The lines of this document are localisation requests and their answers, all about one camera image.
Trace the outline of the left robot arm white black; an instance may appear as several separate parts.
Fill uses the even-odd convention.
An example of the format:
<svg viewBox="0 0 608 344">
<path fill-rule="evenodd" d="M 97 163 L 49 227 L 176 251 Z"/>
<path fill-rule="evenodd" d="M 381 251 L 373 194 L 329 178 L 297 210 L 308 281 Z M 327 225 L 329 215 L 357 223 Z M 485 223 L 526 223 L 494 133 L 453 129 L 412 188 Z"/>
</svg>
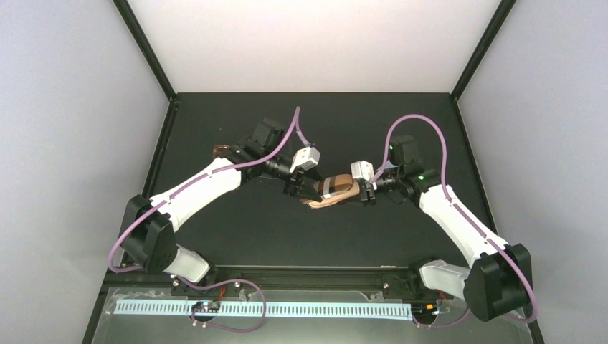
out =
<svg viewBox="0 0 608 344">
<path fill-rule="evenodd" d="M 163 193 L 146 198 L 132 197 L 125 206 L 120 236 L 113 249 L 119 248 L 133 259 L 128 267 L 108 266 L 114 272 L 144 271 L 168 273 L 201 282 L 212 265 L 199 253 L 176 240 L 176 232 L 205 206 L 260 176 L 284 182 L 284 194 L 304 201 L 321 201 L 314 187 L 321 179 L 316 171 L 320 152 L 306 143 L 293 156 L 280 150 L 292 133 L 297 133 L 298 119 L 283 129 L 269 119 L 238 143 L 220 150 L 203 170 Z"/>
</svg>

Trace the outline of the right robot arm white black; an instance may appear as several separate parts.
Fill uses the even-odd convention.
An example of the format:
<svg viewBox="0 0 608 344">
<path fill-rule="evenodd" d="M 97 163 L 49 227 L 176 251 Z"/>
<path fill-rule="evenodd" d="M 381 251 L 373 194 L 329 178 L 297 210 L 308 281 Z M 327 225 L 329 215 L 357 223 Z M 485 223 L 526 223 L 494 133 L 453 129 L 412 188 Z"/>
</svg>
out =
<svg viewBox="0 0 608 344">
<path fill-rule="evenodd" d="M 462 300 L 483 322 L 531 305 L 530 252 L 492 232 L 450 186 L 442 184 L 439 171 L 426 169 L 412 136 L 389 141 L 388 160 L 379 177 L 367 161 L 352 163 L 351 173 L 364 204 L 374 204 L 378 193 L 400 193 L 429 216 L 465 258 L 464 267 L 441 259 L 426 259 L 415 266 L 408 281 L 414 298 L 427 300 L 441 291 Z"/>
</svg>

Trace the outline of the brown plaid glasses case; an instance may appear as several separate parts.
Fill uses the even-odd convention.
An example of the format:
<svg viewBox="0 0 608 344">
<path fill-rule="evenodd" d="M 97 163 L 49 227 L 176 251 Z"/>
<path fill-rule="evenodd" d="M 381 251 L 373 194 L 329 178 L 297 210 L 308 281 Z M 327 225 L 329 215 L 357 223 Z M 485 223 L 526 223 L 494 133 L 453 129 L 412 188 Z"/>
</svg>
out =
<svg viewBox="0 0 608 344">
<path fill-rule="evenodd" d="M 347 201 L 361 192 L 358 182 L 350 174 L 340 174 L 315 181 L 313 187 L 321 197 L 321 201 L 302 199 L 300 202 L 311 209 L 322 209 L 335 206 Z"/>
</svg>

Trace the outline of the pink transparent sunglasses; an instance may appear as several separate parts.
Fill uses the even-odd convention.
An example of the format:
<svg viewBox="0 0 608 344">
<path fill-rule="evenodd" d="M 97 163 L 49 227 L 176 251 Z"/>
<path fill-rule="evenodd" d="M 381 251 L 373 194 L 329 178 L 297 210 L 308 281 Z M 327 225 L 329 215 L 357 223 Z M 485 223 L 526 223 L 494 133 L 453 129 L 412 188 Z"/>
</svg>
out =
<svg viewBox="0 0 608 344">
<path fill-rule="evenodd" d="M 212 158 L 229 158 L 233 153 L 230 145 L 215 145 L 212 150 Z"/>
</svg>

